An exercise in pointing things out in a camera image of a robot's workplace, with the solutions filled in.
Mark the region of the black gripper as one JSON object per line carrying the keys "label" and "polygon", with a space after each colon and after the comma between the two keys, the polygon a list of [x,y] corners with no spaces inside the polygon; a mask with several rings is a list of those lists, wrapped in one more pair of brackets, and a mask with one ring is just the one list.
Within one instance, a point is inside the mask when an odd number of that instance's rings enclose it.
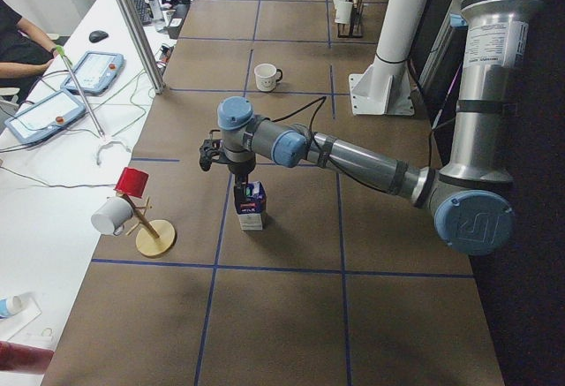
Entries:
{"label": "black gripper", "polygon": [[242,162],[230,161],[228,169],[235,176],[233,187],[234,202],[245,203],[245,183],[248,182],[249,175],[255,169],[255,157],[253,156]]}

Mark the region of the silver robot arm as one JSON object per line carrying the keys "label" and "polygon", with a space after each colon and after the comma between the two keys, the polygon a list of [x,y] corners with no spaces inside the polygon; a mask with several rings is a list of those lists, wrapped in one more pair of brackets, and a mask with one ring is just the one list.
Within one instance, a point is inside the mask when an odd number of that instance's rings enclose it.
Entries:
{"label": "silver robot arm", "polygon": [[489,254],[512,239],[516,225],[505,197],[513,181],[505,167],[507,126],[516,113],[511,86],[524,59],[529,23],[544,2],[452,0],[445,22],[467,33],[451,154],[439,169],[411,165],[310,125],[285,125],[255,113],[244,97],[219,104],[218,126],[200,147],[200,167],[226,165],[242,201],[258,156],[284,167],[307,161],[425,209],[450,248]]}

